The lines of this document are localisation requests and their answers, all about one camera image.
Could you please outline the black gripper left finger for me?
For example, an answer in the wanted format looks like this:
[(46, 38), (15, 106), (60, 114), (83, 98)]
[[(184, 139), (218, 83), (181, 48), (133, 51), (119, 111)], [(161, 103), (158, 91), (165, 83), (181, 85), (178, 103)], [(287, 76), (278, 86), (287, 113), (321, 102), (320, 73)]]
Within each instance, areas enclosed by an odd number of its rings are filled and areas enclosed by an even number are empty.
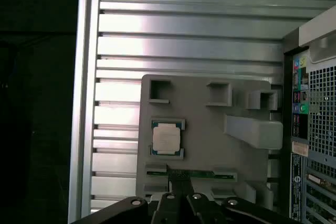
[(179, 223), (183, 200), (188, 195), (188, 180), (171, 179), (170, 187), (158, 200), (128, 197), (75, 223)]

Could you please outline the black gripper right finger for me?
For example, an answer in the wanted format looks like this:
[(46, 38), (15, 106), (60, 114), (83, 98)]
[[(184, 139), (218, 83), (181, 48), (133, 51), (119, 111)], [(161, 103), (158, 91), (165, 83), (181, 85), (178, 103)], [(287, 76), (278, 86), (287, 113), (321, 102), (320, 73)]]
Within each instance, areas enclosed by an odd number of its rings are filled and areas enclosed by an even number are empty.
[(218, 204), (195, 192), (190, 179), (183, 181), (183, 196), (196, 223), (298, 223), (239, 197), (229, 197)]

